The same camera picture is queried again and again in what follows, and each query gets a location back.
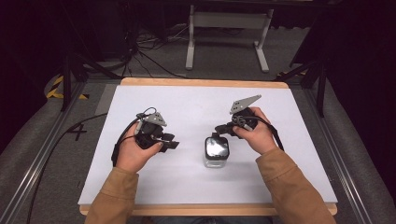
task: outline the sleeve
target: sleeve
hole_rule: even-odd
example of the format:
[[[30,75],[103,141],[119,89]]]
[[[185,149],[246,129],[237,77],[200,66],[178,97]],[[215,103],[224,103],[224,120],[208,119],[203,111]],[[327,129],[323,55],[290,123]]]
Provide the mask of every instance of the sleeve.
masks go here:
[[[134,210],[138,174],[114,167],[93,200],[86,224],[125,224]]]
[[[274,207],[285,223],[335,223],[318,191],[284,151],[273,149],[256,162]]]

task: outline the wooden table edge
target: wooden table edge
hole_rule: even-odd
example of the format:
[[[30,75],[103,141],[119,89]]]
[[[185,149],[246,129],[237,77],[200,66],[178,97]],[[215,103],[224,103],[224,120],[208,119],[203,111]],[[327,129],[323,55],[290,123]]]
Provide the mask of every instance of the wooden table edge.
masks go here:
[[[326,203],[330,213],[337,214],[335,203]],[[89,205],[81,205],[79,212],[86,216]],[[278,213],[271,203],[266,204],[158,204],[135,205],[133,216],[277,216]]]
[[[205,87],[241,87],[241,88],[274,88],[288,89],[285,82],[243,81],[216,79],[181,79],[181,78],[145,78],[126,77],[121,86],[205,86]]]

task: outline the desk foot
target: desk foot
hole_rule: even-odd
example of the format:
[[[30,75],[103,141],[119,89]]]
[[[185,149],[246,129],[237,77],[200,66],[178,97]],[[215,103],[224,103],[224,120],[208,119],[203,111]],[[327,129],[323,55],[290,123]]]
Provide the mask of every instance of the desk foot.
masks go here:
[[[262,49],[259,49],[258,46],[259,46],[259,41],[254,41],[254,48],[256,50],[257,57],[259,58],[259,62],[260,62],[260,66],[262,67],[262,71],[264,73],[268,73],[270,71],[270,69],[268,68],[268,63],[265,60],[264,52],[262,51]]]
[[[195,43],[192,42],[192,44],[189,44],[189,48],[187,49],[186,69],[189,71],[192,70],[192,65],[194,62],[194,47]]]

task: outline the person's left hand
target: person's left hand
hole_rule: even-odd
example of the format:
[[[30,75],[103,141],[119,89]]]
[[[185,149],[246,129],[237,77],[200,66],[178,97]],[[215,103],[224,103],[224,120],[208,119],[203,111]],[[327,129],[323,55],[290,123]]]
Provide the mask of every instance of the person's left hand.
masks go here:
[[[133,136],[137,123],[135,123],[125,134],[124,138]],[[116,167],[137,173],[145,166],[146,162],[161,150],[163,143],[154,144],[148,149],[142,149],[134,140],[134,137],[125,139],[120,145],[120,153],[117,159]]]

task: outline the person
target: person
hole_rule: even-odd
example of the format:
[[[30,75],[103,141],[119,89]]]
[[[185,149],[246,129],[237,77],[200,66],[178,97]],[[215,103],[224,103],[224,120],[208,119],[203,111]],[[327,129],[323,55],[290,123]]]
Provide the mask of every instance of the person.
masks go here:
[[[270,123],[258,107],[251,107],[251,110]],[[136,124],[125,136],[133,135],[135,127]],[[251,132],[236,126],[233,131],[247,140],[251,148],[260,154],[256,162],[262,179],[271,192],[274,207],[284,223],[335,223],[320,194],[304,177],[296,163],[276,146],[265,124],[259,122]],[[126,223],[134,210],[137,172],[161,147],[162,144],[157,143],[143,150],[134,138],[123,141],[117,164],[94,199],[86,224]]]

